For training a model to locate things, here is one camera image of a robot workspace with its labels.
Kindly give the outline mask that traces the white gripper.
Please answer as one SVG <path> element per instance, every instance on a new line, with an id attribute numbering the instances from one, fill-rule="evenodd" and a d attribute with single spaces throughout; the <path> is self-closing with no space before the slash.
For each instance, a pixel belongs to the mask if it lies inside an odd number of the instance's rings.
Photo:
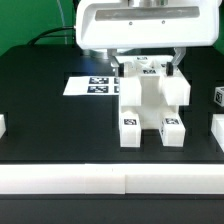
<path id="1" fill-rule="evenodd" d="M 116 77 L 124 76 L 116 49 L 177 47 L 166 63 L 166 75 L 172 76 L 185 47 L 209 46 L 217 40 L 219 6 L 220 0 L 165 0 L 154 7 L 132 0 L 81 0 L 76 41 L 83 49 L 108 49 Z"/>

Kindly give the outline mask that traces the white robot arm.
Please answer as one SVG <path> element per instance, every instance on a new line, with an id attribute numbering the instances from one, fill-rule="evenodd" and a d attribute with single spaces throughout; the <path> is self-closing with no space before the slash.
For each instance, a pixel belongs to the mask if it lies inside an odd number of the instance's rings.
<path id="1" fill-rule="evenodd" d="M 119 51 L 172 48 L 171 76 L 188 47 L 211 46 L 219 35 L 222 0 L 80 0 L 76 43 L 118 68 Z"/>

